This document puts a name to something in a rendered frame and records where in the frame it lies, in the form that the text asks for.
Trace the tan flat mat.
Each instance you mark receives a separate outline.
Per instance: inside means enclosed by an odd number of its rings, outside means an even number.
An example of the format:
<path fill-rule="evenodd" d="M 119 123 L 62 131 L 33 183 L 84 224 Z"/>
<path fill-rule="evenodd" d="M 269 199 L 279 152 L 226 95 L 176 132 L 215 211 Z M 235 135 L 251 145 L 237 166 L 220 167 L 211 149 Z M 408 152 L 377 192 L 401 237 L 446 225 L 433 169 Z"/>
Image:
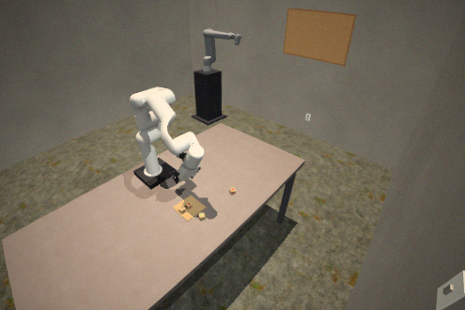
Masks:
<path fill-rule="evenodd" d="M 187 209 L 185 207 L 185 204 L 189 201 L 193 204 L 193 207 L 191 209 Z M 181 214 L 178 210 L 178 208 L 180 208 L 181 206 L 183 206 L 186 209 L 186 212 L 184 212 L 183 214 Z M 191 195 L 173 207 L 173 209 L 176 210 L 187 221 L 191 220 L 196 214 L 198 214 L 200 211 L 202 211 L 205 208 L 206 207 L 203 204 L 201 204 L 198 200 L 196 200 Z"/>

